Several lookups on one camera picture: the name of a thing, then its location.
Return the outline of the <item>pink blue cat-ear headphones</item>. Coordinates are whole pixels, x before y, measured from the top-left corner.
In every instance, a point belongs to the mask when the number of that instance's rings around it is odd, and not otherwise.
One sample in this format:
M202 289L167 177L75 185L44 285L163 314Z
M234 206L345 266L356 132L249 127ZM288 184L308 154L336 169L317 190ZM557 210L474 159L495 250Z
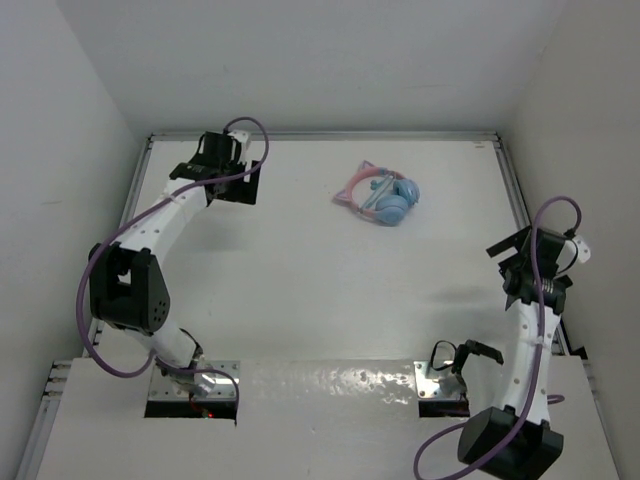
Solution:
M361 204L354 198L355 187L370 179L371 194ZM417 183L401 173L362 161L345 187L333 197L361 218L385 226L397 226L421 197Z

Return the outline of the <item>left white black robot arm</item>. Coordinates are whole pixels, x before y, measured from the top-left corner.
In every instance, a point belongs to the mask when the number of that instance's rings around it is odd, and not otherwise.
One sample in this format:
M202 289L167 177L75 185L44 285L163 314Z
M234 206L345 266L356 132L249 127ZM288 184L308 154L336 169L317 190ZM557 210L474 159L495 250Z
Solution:
M202 134L195 154L171 171L153 205L89 257L92 316L174 369L190 369L199 345L170 317L162 265L188 223L213 201L255 204L260 164L247 162L249 144L242 130Z

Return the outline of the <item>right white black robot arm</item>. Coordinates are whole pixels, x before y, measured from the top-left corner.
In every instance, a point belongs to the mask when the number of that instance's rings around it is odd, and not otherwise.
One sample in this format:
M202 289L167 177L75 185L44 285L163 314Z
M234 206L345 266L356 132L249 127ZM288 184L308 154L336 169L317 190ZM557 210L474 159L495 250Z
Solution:
M487 253L504 257L498 268L505 343L483 348L464 375L470 418L457 457L470 465L491 453L480 471L497 479L539 479L564 446L563 435L550 426L547 386L553 335L572 285L566 272L586 262L590 250L574 230L526 227Z

